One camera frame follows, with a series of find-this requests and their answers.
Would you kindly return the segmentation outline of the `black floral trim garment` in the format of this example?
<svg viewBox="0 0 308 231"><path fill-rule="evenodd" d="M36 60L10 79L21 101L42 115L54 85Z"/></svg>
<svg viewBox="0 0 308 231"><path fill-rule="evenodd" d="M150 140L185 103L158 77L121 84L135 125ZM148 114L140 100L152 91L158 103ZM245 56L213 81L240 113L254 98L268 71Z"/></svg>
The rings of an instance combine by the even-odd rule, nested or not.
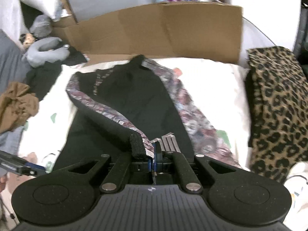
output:
<svg viewBox="0 0 308 231"><path fill-rule="evenodd" d="M173 134L187 159L197 154L239 163L175 72L142 55L128 63L73 74L66 93L77 113L54 170L84 159L128 152L153 161L153 141Z"/></svg>

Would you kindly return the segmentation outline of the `brown crumpled garment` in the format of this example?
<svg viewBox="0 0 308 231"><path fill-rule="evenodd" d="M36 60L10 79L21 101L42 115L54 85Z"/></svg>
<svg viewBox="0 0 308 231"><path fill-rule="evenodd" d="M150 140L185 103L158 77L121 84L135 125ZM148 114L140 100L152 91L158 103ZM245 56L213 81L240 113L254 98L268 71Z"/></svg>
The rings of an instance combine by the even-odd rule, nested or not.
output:
<svg viewBox="0 0 308 231"><path fill-rule="evenodd" d="M23 126L38 113L39 99L29 90L26 84L11 82L1 94L1 133Z"/></svg>

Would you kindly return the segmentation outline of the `black crumpled cloth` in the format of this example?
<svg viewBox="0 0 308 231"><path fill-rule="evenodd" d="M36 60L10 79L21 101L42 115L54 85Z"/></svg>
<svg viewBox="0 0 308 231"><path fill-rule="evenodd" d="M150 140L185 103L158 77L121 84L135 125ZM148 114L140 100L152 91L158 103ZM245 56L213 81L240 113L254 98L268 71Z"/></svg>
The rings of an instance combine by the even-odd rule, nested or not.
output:
<svg viewBox="0 0 308 231"><path fill-rule="evenodd" d="M62 65L75 66L87 62L85 56L74 47L70 47L69 51L70 55L64 61L45 62L42 66L27 72L26 84L29 86L29 92L34 93L39 101L42 101L50 92L51 87L55 84L62 71Z"/></svg>

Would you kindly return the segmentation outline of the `grey plush toy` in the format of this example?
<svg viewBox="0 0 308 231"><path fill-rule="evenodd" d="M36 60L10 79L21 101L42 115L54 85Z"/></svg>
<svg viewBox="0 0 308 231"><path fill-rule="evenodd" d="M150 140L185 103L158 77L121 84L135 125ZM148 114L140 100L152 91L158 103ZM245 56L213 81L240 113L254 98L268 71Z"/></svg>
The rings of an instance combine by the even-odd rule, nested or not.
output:
<svg viewBox="0 0 308 231"><path fill-rule="evenodd" d="M33 68L40 67L46 62L62 62L70 55L68 44L56 48L62 43L62 40L58 37L47 37L40 40L28 38L23 43L26 52L24 53L22 60L26 60Z"/></svg>

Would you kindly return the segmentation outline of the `white printed bed sheet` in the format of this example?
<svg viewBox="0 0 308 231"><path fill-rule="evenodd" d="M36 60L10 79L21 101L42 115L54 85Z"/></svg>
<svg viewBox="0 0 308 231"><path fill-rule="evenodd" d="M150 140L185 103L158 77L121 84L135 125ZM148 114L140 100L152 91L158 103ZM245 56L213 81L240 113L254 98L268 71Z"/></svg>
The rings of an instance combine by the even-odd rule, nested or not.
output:
<svg viewBox="0 0 308 231"><path fill-rule="evenodd" d="M246 99L244 79L247 69L214 62L209 59L156 59L159 65L178 68L184 88L194 104L217 129L227 133L230 150L243 169L248 169L251 149L248 147L251 118ZM66 143L77 109L65 91L70 77L80 71L89 73L126 64L126 60L62 66L62 72L50 92L39 104L39 111L27 120L18 155L35 154L35 163L50 167Z"/></svg>

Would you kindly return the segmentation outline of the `leopard print cloth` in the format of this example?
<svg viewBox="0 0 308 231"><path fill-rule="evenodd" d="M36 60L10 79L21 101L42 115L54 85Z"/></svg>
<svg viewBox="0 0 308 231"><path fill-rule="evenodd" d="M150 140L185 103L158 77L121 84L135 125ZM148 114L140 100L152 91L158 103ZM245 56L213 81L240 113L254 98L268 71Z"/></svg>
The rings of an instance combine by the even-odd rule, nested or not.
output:
<svg viewBox="0 0 308 231"><path fill-rule="evenodd" d="M284 183L296 164L307 161L307 77L282 46L249 49L247 56L249 168Z"/></svg>

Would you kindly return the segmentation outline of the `brown cardboard box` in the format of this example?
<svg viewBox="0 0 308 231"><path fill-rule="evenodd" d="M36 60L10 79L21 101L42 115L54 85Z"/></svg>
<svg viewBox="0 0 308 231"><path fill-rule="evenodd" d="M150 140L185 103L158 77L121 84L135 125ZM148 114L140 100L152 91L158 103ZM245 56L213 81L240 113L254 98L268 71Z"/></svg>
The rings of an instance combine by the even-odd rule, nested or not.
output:
<svg viewBox="0 0 308 231"><path fill-rule="evenodd" d="M242 8L217 2L68 0L73 21L54 34L77 50L110 57L191 57L237 63Z"/></svg>

